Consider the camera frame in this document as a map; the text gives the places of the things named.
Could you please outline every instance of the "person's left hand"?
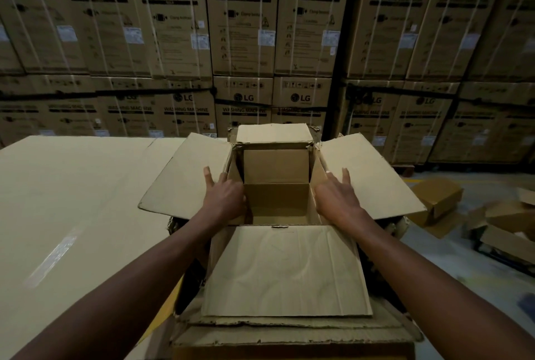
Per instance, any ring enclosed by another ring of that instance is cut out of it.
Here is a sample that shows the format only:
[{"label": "person's left hand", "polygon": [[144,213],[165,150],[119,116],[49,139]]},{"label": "person's left hand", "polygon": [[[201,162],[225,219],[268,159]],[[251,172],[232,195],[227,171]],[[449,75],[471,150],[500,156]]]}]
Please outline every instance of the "person's left hand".
[{"label": "person's left hand", "polygon": [[227,222],[246,211],[244,184],[239,181],[229,180],[227,173],[221,173],[219,181],[213,182],[209,167],[205,167],[204,179],[206,181],[206,195],[204,196],[203,208],[217,215],[221,222]]}]

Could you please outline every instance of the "concrete floor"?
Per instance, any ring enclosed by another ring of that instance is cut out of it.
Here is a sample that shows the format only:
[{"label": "concrete floor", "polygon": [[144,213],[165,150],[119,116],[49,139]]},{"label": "concrete floor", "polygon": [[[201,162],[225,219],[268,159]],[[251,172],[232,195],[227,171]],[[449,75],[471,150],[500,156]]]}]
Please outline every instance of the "concrete floor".
[{"label": "concrete floor", "polygon": [[[535,188],[535,175],[528,174],[426,172],[417,173],[406,182],[411,186],[436,175],[448,177],[464,187],[463,199],[458,206],[460,213],[467,213],[486,202],[514,199],[515,187]],[[535,323],[517,306],[525,293],[535,294],[534,278],[474,252],[470,241],[461,237],[461,228],[439,240],[422,228],[412,226],[402,241],[535,336]],[[418,360],[442,359],[427,340],[416,345],[416,357]]]}]

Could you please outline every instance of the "hand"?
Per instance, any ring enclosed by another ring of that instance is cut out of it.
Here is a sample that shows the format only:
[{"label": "hand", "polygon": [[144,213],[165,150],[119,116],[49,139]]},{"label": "hand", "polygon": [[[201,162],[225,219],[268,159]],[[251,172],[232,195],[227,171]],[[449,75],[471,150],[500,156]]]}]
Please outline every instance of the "hand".
[{"label": "hand", "polygon": [[327,181],[317,185],[314,191],[318,213],[338,227],[343,227],[348,219],[364,211],[346,168],[342,169],[342,182],[327,171]]},{"label": "hand", "polygon": [[238,181],[227,179],[227,173],[221,173],[219,181],[214,184],[210,168],[204,168],[206,181],[206,195],[203,208],[216,215],[219,222],[228,222],[240,215],[244,215],[245,195],[244,185]]}]

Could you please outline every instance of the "forearm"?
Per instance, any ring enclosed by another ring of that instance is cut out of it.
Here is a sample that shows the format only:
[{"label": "forearm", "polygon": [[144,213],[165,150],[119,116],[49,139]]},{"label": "forearm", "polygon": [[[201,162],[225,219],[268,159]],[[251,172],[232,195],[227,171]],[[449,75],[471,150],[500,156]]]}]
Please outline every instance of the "forearm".
[{"label": "forearm", "polygon": [[215,232],[216,222],[208,210],[200,210],[73,304],[13,359],[123,359],[190,265],[195,248]]},{"label": "forearm", "polygon": [[388,235],[364,210],[348,217],[344,228],[445,359],[532,358],[535,340],[525,330]]}]

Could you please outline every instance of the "product label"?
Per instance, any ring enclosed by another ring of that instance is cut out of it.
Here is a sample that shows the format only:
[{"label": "product label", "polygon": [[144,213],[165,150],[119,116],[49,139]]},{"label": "product label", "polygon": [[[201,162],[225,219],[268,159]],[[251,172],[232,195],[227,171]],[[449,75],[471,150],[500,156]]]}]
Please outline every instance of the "product label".
[{"label": "product label", "polygon": [[127,28],[123,27],[123,32],[125,33],[126,43],[130,44],[144,44],[143,34],[141,33],[140,28]]},{"label": "product label", "polygon": [[526,136],[522,139],[522,146],[531,146],[535,142],[535,136]]},{"label": "product label", "polygon": [[437,139],[436,136],[424,136],[422,137],[422,146],[432,146],[434,144],[434,141]]},{"label": "product label", "polygon": [[95,131],[95,136],[98,137],[110,137],[110,132],[105,129],[99,129]]},{"label": "product label", "polygon": [[384,146],[386,141],[386,136],[374,136],[371,141],[371,146]]},{"label": "product label", "polygon": [[163,130],[150,130],[149,137],[164,137]]},{"label": "product label", "polygon": [[524,50],[522,50],[522,53],[534,53],[535,52],[535,38],[530,37],[528,40],[526,40],[526,44],[524,45]]},{"label": "product label", "polygon": [[195,50],[210,50],[210,38],[208,35],[191,34],[191,48]]},{"label": "product label", "polygon": [[4,25],[0,25],[0,42],[9,42],[9,37],[5,31]]},{"label": "product label", "polygon": [[404,33],[401,35],[398,48],[414,48],[416,39],[418,39],[418,33]]},{"label": "product label", "polygon": [[478,135],[472,140],[472,146],[483,146],[487,141],[488,136]]},{"label": "product label", "polygon": [[78,38],[76,37],[76,32],[74,28],[70,25],[57,25],[56,29],[58,31],[59,39],[62,42],[77,42]]},{"label": "product label", "polygon": [[275,46],[275,31],[258,29],[259,46]]},{"label": "product label", "polygon": [[322,38],[322,46],[338,46],[338,40],[340,39],[339,30],[324,30]]},{"label": "product label", "polygon": [[479,33],[467,33],[461,40],[461,50],[472,50],[476,48],[477,41],[479,40]]}]

